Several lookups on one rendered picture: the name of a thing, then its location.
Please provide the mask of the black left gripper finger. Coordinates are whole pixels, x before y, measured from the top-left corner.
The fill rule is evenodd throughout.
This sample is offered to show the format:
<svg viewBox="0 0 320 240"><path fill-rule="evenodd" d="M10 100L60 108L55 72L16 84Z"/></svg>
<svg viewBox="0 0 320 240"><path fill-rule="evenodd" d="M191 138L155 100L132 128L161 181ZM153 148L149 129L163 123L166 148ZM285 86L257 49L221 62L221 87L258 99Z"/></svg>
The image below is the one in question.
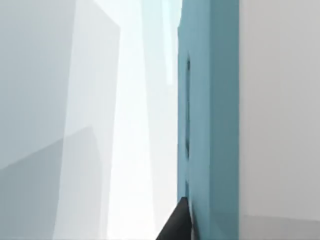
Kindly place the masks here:
<svg viewBox="0 0 320 240"><path fill-rule="evenodd" d="M183 196L155 240L192 240L188 198Z"/></svg>

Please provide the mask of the light blue rack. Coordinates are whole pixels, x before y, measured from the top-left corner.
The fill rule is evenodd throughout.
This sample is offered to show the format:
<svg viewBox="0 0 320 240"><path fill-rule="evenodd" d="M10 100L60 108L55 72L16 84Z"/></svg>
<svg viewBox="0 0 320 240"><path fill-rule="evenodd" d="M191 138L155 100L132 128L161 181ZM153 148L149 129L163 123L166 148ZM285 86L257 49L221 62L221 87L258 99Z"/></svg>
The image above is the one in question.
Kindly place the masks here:
<svg viewBox="0 0 320 240"><path fill-rule="evenodd" d="M193 240L240 240L240 0L182 0L177 195Z"/></svg>

